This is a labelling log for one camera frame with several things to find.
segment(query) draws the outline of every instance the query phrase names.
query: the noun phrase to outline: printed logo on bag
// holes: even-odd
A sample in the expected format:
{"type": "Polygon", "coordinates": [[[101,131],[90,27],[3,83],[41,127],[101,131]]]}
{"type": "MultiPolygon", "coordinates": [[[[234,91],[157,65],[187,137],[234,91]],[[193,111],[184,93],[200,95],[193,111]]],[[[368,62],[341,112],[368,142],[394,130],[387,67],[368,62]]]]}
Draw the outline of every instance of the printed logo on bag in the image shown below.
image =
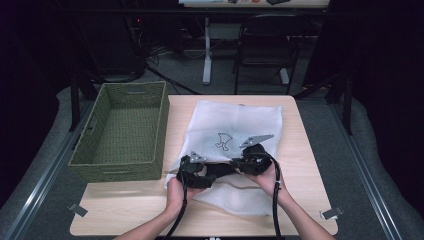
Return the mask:
{"type": "Polygon", "coordinates": [[[233,139],[233,137],[228,133],[218,133],[219,136],[219,143],[216,143],[217,148],[222,148],[224,151],[228,151],[229,148],[227,147],[227,143],[233,139]]]}

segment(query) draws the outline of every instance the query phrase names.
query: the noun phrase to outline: white mesh bag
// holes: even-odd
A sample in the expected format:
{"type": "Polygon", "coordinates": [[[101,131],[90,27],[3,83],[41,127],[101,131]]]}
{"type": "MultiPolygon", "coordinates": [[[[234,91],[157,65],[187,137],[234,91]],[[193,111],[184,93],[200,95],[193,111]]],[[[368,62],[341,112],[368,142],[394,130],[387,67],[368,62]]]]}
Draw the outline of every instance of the white mesh bag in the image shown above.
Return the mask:
{"type": "MultiPolygon", "coordinates": [[[[282,106],[257,107],[200,100],[187,128],[181,153],[170,172],[178,171],[181,158],[192,151],[206,157],[206,163],[225,163],[239,158],[243,151],[240,144],[252,136],[273,134],[273,138],[261,145],[275,157],[282,124],[282,106]]],[[[168,174],[166,183],[174,176],[168,174]]],[[[272,215],[272,199],[256,183],[240,174],[218,178],[195,199],[235,215],[272,215]]]]}

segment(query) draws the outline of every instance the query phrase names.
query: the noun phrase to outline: black chair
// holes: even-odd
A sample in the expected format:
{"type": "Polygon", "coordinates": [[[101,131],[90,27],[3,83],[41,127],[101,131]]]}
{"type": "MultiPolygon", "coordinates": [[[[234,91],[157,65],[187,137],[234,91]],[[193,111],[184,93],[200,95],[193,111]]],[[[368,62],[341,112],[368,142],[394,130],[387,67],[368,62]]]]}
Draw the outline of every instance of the black chair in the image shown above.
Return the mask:
{"type": "MultiPolygon", "coordinates": [[[[240,27],[239,44],[233,66],[236,74],[234,94],[238,92],[239,69],[243,67],[289,68],[289,94],[299,56],[300,43],[309,31],[309,21],[302,16],[259,14],[248,18],[240,27]]],[[[284,86],[282,79],[279,86],[284,86]]]]}

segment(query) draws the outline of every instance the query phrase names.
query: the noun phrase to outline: desk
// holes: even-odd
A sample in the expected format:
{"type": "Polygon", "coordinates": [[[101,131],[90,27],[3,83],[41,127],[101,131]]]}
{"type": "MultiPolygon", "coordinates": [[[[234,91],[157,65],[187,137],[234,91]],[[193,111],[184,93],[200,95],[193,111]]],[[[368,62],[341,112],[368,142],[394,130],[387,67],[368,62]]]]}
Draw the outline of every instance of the desk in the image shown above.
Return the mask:
{"type": "MultiPolygon", "coordinates": [[[[184,7],[189,8],[259,8],[260,12],[265,8],[307,8],[307,9],[326,9],[330,0],[291,0],[285,3],[279,3],[276,5],[269,4],[266,0],[260,0],[257,3],[248,1],[238,1],[236,4],[228,3],[227,0],[224,2],[214,3],[186,3],[184,7]]],[[[211,70],[212,70],[212,58],[211,58],[211,47],[210,47],[210,24],[209,18],[205,18],[205,66],[203,68],[203,85],[209,85],[211,83],[211,70]]],[[[282,69],[280,71],[280,77],[284,83],[288,82],[287,71],[282,69]]]]}
{"type": "MultiPolygon", "coordinates": [[[[276,159],[293,198],[331,234],[335,220],[320,218],[331,208],[296,102],[290,96],[169,96],[170,108],[165,142],[163,177],[157,181],[89,183],[80,206],[88,213],[75,215],[70,232],[76,236],[120,235],[158,215],[165,207],[166,172],[178,157],[184,134],[200,99],[251,106],[283,106],[283,130],[276,159]]],[[[279,208],[283,235],[297,235],[279,208]]],[[[275,236],[272,216],[242,217],[193,201],[173,236],[275,236]]]]}

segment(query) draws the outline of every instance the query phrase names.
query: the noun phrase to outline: human hand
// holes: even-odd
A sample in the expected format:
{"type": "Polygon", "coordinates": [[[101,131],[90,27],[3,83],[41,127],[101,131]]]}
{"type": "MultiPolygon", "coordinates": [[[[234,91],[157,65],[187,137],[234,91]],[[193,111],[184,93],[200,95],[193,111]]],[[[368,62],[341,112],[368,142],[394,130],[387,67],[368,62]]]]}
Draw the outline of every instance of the human hand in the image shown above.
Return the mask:
{"type": "MultiPolygon", "coordinates": [[[[175,214],[175,217],[181,210],[181,206],[184,200],[184,191],[183,185],[177,178],[173,177],[169,180],[167,184],[167,197],[166,197],[166,207],[165,211],[175,214]]],[[[190,202],[193,197],[204,191],[205,189],[194,189],[187,188],[187,202],[190,202]]]]}
{"type": "MultiPolygon", "coordinates": [[[[258,176],[254,176],[250,174],[244,175],[250,180],[257,183],[262,188],[262,190],[264,190],[264,192],[268,194],[269,196],[273,196],[274,194],[275,179],[276,179],[274,164],[275,163],[272,163],[264,173],[258,176]]],[[[283,175],[281,173],[280,173],[280,181],[281,181],[281,184],[280,184],[281,190],[287,190],[286,185],[284,183],[283,175]]]]}

